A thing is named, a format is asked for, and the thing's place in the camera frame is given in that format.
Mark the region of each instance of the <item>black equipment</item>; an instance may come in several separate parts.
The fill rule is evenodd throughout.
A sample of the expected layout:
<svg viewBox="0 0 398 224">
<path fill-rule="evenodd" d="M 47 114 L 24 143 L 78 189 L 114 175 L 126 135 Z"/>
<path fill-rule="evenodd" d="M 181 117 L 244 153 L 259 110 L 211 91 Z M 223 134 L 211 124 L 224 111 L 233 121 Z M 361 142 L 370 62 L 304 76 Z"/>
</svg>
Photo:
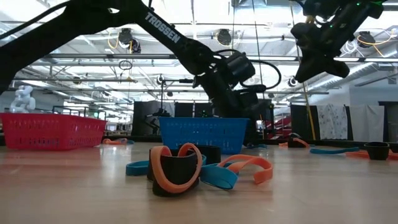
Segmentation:
<svg viewBox="0 0 398 224">
<path fill-rule="evenodd" d="M 304 16 L 315 22 L 298 23 L 291 33 L 303 53 L 295 79 L 302 83 L 321 72 L 341 78 L 347 77 L 349 68 L 344 62 L 335 61 L 347 41 L 355 39 L 354 32 L 372 17 L 378 19 L 384 8 L 382 1 L 372 0 L 290 0 L 303 7 Z"/>
<path fill-rule="evenodd" d="M 342 62 L 335 62 L 333 57 L 340 54 L 339 49 L 347 40 L 353 39 L 353 32 L 365 18 L 380 16 L 382 6 L 365 0 L 307 0 L 302 6 L 308 15 L 326 18 L 335 12 L 335 17 L 321 28 L 315 24 L 297 24 L 293 27 L 292 33 L 303 51 L 303 61 L 296 80 L 303 82 L 323 71 L 341 77 L 347 76 L 348 67 Z M 282 79 L 279 69 L 269 62 L 250 61 L 245 53 L 233 49 L 213 52 L 199 41 L 185 37 L 141 0 L 70 0 L 1 34 L 0 40 L 63 7 L 65 10 L 61 15 L 0 48 L 0 94 L 8 89 L 16 72 L 75 37 L 130 23 L 139 24 L 176 55 L 180 63 L 195 76 L 193 87 L 203 87 L 221 116 L 251 118 L 252 124 L 248 128 L 252 128 L 254 132 L 258 108 L 261 105 L 256 93 L 274 88 Z M 119 12 L 113 13 L 109 9 L 117 9 Z M 220 54 L 228 51 L 233 52 L 228 58 Z M 252 62 L 264 63 L 274 68 L 279 75 L 278 82 L 269 87 L 245 85 L 243 82 L 256 72 Z M 233 90 L 238 83 L 244 88 Z"/>
</svg>

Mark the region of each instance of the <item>ceiling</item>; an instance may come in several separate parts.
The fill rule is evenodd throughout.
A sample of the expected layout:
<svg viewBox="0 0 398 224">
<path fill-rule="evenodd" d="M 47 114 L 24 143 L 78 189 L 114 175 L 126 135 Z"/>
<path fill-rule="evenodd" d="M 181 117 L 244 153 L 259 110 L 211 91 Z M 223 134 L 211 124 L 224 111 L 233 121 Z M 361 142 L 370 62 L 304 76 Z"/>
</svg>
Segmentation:
<svg viewBox="0 0 398 224">
<path fill-rule="evenodd" d="M 63 0 L 13 0 L 7 1 L 7 4 L 0 6 L 0 31 L 8 30 L 20 25 L 24 21 L 35 17 L 44 12 L 49 6 L 55 6 Z M 268 57 L 291 56 L 296 57 L 297 51 L 295 40 L 290 34 L 292 27 L 292 11 L 294 22 L 303 22 L 305 17 L 302 15 L 301 8 L 293 4 L 292 11 L 289 7 L 289 1 L 283 0 L 254 0 L 241 1 L 241 5 L 235 10 L 231 7 L 231 0 L 200 0 L 200 1 L 181 1 L 181 0 L 153 0 L 152 7 L 160 17 L 168 23 L 175 24 L 175 27 L 187 37 L 197 39 L 201 43 L 209 46 L 211 50 L 228 49 L 221 45 L 216 37 L 220 29 L 229 29 L 233 36 L 232 48 L 253 58 L 259 55 Z M 30 26 L 27 29 L 17 33 L 15 37 L 23 35 L 29 30 L 40 26 L 43 22 L 54 18 L 62 10 L 53 13 L 42 21 Z M 396 23 L 391 17 L 396 16 L 395 11 L 386 11 L 378 20 L 369 18 L 359 28 L 357 33 L 362 30 L 370 31 L 376 38 L 376 41 L 382 42 L 390 39 L 389 42 L 379 46 L 378 50 L 383 52 L 392 45 L 395 45 L 396 35 L 394 32 Z M 141 54 L 172 54 L 172 52 L 164 47 L 161 43 L 151 37 L 144 29 L 137 24 L 127 24 L 123 27 L 115 27 L 106 29 L 97 34 L 82 35 L 69 43 L 57 49 L 56 54 L 78 54 L 73 58 L 56 58 L 45 59 L 34 63 L 31 67 L 19 72 L 19 78 L 49 78 L 51 82 L 37 82 L 37 87 L 53 87 L 59 89 L 71 88 L 73 91 L 59 91 L 65 93 L 65 98 L 71 96 L 80 96 L 80 99 L 96 101 L 109 101 L 108 96 L 104 96 L 99 90 L 109 90 L 115 93 L 114 100 L 125 102 L 129 100 L 154 100 L 160 98 L 160 85 L 156 83 L 156 79 L 162 74 L 168 79 L 193 78 L 185 68 L 175 59 L 128 59 L 134 65 L 130 70 L 122 70 L 119 68 L 119 62 L 123 59 L 88 59 L 81 54 L 128 54 L 129 49 L 123 48 L 120 44 L 117 47 L 117 37 L 121 28 L 131 28 L 132 34 L 141 45 Z M 376 49 L 361 49 L 355 44 L 347 44 L 341 50 L 344 57 L 381 57 Z M 280 69 L 283 81 L 271 91 L 292 91 L 299 88 L 291 88 L 287 81 L 292 78 L 298 68 L 298 62 L 292 61 L 275 61 Z M 352 67 L 358 66 L 358 63 L 350 64 Z M 248 82 L 261 83 L 271 86 L 277 82 L 277 74 L 273 69 L 264 65 L 255 65 L 256 75 Z M 73 82 L 54 81 L 56 79 L 64 80 L 66 78 L 80 77 L 82 79 L 118 79 L 125 80 L 131 77 L 137 80 L 133 82 L 81 82 L 74 84 Z M 322 79 L 309 82 L 309 87 L 316 85 L 320 81 L 331 79 L 329 75 L 322 76 Z M 191 90 L 190 84 L 181 84 L 178 82 L 169 83 L 168 90 Z M 276 94 L 277 100 L 286 99 L 286 94 Z M 190 93 L 175 91 L 173 96 L 164 96 L 168 100 L 207 100 L 204 93 Z"/>
</svg>

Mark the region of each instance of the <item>wooden table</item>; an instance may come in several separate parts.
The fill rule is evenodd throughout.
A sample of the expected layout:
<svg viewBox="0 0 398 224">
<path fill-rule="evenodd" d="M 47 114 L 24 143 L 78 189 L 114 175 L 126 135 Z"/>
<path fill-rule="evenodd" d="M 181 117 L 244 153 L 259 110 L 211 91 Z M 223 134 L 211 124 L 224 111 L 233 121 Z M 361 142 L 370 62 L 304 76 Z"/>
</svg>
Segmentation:
<svg viewBox="0 0 398 224">
<path fill-rule="evenodd" d="M 145 177 L 124 173 L 127 163 L 147 159 L 155 145 L 0 150 L 0 223 L 397 222 L 398 162 L 251 149 L 244 152 L 274 164 L 271 181 L 254 185 L 248 168 L 232 191 L 201 183 L 183 197 L 160 198 Z"/>
</svg>

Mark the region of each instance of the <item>white curtain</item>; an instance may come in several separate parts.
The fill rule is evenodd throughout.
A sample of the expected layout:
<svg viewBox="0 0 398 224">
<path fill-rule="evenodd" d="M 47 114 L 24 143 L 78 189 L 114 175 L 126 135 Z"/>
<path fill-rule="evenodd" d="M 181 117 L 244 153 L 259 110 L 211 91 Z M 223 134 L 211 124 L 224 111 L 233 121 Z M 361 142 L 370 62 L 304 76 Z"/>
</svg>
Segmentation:
<svg viewBox="0 0 398 224">
<path fill-rule="evenodd" d="M 321 139 L 347 139 L 348 119 L 345 106 L 317 106 Z"/>
<path fill-rule="evenodd" d="M 383 142 L 384 106 L 350 106 L 354 141 Z"/>
</svg>

